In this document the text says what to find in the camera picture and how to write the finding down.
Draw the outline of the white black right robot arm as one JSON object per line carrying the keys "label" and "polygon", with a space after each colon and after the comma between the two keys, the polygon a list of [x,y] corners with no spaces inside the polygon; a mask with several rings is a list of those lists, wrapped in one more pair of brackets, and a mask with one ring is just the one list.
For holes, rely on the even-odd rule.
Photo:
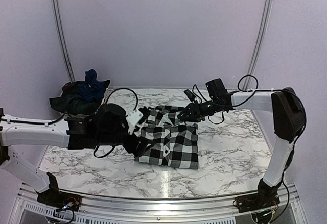
{"label": "white black right robot arm", "polygon": [[272,113],[275,144],[268,168],[260,179],[258,192],[245,200],[246,204],[265,207],[276,196],[284,173],[290,166],[295,144],[303,134],[306,112],[300,98],[291,87],[270,90],[238,90],[229,92],[221,79],[206,83],[210,99],[199,103],[185,90],[191,103],[178,115],[181,121],[201,122],[218,112],[259,110]]}

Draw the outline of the black white plaid shirt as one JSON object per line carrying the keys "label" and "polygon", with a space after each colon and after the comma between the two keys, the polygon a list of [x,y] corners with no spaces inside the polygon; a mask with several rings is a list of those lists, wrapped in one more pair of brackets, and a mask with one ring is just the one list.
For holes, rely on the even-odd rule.
{"label": "black white plaid shirt", "polygon": [[134,160],[172,168],[199,168],[197,124],[178,118],[183,107],[150,107],[150,115],[141,127],[140,138],[150,140],[151,147]]}

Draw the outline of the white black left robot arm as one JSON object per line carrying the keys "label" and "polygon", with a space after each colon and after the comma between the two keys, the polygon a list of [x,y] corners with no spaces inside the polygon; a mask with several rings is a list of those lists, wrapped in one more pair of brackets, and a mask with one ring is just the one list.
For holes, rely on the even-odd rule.
{"label": "white black left robot arm", "polygon": [[58,120],[24,121],[1,114],[1,169],[18,177],[37,193],[37,201],[62,210],[78,210],[81,196],[60,191],[56,177],[39,170],[22,158],[15,145],[45,145],[68,150],[92,149],[118,145],[135,157],[141,156],[151,142],[135,135],[137,126],[149,116],[148,108],[130,114],[117,104],[102,104],[86,117],[62,115]]}

